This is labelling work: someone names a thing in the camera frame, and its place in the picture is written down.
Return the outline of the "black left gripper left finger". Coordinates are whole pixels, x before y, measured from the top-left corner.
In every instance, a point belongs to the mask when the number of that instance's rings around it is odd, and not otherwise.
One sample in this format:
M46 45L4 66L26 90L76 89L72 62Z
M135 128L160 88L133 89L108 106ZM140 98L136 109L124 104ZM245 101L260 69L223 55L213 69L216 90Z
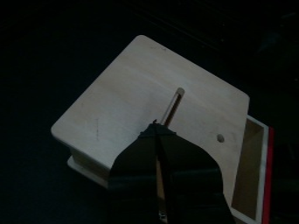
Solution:
M117 155L108 177L107 224L159 224L155 125Z

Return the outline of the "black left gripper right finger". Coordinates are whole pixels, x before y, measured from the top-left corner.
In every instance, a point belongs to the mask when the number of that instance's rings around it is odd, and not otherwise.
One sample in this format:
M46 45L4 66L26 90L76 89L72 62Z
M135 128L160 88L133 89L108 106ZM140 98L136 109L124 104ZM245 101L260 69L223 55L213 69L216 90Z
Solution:
M220 167L196 144L155 125L168 224L235 224L223 194Z

